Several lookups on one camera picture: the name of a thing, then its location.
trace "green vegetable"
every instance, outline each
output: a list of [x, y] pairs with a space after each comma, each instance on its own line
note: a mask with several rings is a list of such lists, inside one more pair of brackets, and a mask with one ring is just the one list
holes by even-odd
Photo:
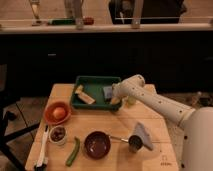
[[79, 152], [79, 149], [80, 149], [80, 139], [75, 137], [75, 147], [72, 151], [72, 153], [69, 155], [69, 157], [67, 158], [67, 161], [66, 161], [66, 166], [71, 166], [73, 161], [75, 160], [78, 152]]

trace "small bowl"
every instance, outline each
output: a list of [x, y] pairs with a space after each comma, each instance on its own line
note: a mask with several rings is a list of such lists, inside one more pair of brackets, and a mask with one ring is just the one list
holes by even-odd
[[[63, 112], [62, 117], [56, 118], [54, 115], [54, 112], [60, 109]], [[48, 125], [59, 125], [64, 123], [68, 120], [68, 118], [71, 115], [71, 107], [63, 102], [63, 101], [57, 101], [51, 103], [44, 111], [44, 119]]]
[[56, 145], [63, 145], [67, 141], [67, 132], [64, 126], [57, 125], [50, 130], [49, 140]]
[[107, 134], [95, 131], [86, 137], [84, 146], [88, 156], [93, 159], [101, 159], [108, 154], [111, 143]]

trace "dark bowl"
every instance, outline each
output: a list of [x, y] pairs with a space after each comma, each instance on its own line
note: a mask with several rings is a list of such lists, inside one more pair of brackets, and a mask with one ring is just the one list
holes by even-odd
[[88, 156], [93, 159], [101, 159], [108, 154], [111, 143], [107, 134], [95, 131], [86, 137], [84, 146]]

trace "small pot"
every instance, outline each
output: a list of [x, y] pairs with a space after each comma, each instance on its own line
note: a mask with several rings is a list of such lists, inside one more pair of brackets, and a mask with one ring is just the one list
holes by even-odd
[[67, 132], [63, 125], [53, 127], [49, 133], [49, 140], [56, 145], [64, 145], [67, 141]]

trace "orange bowl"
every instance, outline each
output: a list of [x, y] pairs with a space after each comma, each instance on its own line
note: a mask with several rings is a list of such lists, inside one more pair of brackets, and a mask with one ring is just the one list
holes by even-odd
[[44, 119], [48, 125], [59, 125], [67, 121], [71, 115], [71, 107], [63, 102], [51, 103], [44, 111]]

